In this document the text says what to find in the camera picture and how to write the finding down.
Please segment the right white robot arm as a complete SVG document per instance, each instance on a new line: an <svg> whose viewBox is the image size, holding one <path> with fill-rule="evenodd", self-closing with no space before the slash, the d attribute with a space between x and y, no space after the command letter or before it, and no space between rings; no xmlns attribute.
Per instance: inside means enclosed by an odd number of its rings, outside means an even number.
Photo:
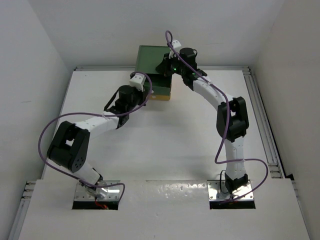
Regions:
<svg viewBox="0 0 320 240"><path fill-rule="evenodd" d="M229 193L248 182L244 165L244 137L249 128L246 101L243 97L228 96L214 86L208 75L197 67L196 50L185 47L176 55L165 53L155 70L166 77L178 74L183 83L206 99L217 111L216 129L225 149L225 187Z"/></svg>

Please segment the green top drawer tray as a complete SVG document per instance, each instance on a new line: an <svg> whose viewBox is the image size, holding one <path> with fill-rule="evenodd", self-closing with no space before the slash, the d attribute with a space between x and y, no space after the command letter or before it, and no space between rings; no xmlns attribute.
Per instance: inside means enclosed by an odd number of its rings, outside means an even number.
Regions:
<svg viewBox="0 0 320 240"><path fill-rule="evenodd" d="M160 74L148 74L152 82L152 91L154 95L169 96L171 94L172 77Z"/></svg>

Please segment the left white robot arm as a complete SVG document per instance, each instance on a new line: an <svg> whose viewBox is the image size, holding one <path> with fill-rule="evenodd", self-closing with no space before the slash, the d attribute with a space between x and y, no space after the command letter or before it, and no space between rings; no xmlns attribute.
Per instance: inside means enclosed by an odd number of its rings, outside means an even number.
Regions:
<svg viewBox="0 0 320 240"><path fill-rule="evenodd" d="M103 114L84 121L63 121L47 150L46 157L73 173L74 177L92 194L103 187L103 177L86 160L91 139L108 131L121 128L130 118L129 114L146 104L152 90L139 90L122 85L103 109Z"/></svg>

